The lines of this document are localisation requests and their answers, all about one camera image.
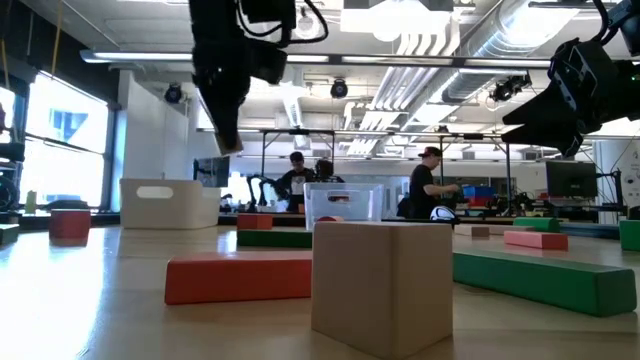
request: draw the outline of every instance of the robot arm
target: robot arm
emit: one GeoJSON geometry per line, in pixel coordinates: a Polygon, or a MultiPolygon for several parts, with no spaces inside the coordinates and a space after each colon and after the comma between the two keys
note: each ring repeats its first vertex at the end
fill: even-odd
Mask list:
{"type": "Polygon", "coordinates": [[[547,89],[503,117],[505,125],[523,125],[502,135],[504,142],[554,147],[573,156],[584,134],[602,124],[640,119],[640,66],[612,61],[603,48],[619,31],[629,53],[640,55],[640,0],[622,0],[609,12],[601,0],[594,4],[602,17],[600,31],[588,41],[560,45],[551,58],[547,89]]]}
{"type": "Polygon", "coordinates": [[[320,11],[311,0],[305,3],[322,23],[323,36],[291,39],[291,30],[296,26],[295,0],[189,0],[195,42],[193,82],[217,130],[223,155],[242,150],[238,108],[249,92],[250,78],[277,85],[287,62],[287,54],[281,49],[327,38],[327,23],[320,11]],[[255,33],[247,28],[243,15],[249,23],[280,22],[280,25],[265,33],[255,33]],[[276,30],[281,34],[277,43],[245,36],[245,31],[264,37],[276,30]]]}

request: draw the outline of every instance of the ceiling light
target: ceiling light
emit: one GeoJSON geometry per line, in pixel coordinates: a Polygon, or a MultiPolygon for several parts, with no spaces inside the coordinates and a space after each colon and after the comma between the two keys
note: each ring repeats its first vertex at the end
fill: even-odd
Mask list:
{"type": "Polygon", "coordinates": [[[314,16],[308,16],[306,8],[301,8],[296,16],[295,34],[301,39],[313,39],[320,33],[320,21],[314,16]]]}
{"type": "Polygon", "coordinates": [[[329,62],[328,55],[289,55],[288,63],[326,63],[329,62]]]}

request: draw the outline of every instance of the beige cube block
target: beige cube block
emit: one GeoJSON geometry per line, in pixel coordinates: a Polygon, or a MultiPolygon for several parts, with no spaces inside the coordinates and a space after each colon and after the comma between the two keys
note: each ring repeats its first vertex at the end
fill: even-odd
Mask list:
{"type": "Polygon", "coordinates": [[[311,327],[383,359],[450,336],[451,238],[445,224],[316,223],[311,327]]]}
{"type": "Polygon", "coordinates": [[[488,238],[491,236],[489,233],[489,226],[487,225],[469,225],[460,224],[456,225],[456,234],[471,236],[475,238],[488,238]]]}

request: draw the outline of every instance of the blue bin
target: blue bin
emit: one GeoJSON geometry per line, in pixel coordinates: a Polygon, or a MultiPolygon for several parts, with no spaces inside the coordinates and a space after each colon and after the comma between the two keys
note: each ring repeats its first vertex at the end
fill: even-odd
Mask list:
{"type": "Polygon", "coordinates": [[[488,186],[465,186],[462,188],[465,198],[469,197],[492,197],[496,192],[488,186]]]}

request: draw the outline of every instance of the orange block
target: orange block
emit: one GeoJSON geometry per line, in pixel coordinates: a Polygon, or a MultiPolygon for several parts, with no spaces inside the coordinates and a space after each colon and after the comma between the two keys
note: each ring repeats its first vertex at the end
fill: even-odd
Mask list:
{"type": "Polygon", "coordinates": [[[52,210],[49,220],[49,239],[54,244],[84,246],[91,229],[89,210],[52,210]]]}
{"type": "Polygon", "coordinates": [[[305,297],[311,297],[310,251],[201,253],[167,265],[167,305],[305,297]]]}
{"type": "Polygon", "coordinates": [[[238,214],[238,230],[271,230],[273,215],[267,214],[238,214]]]}

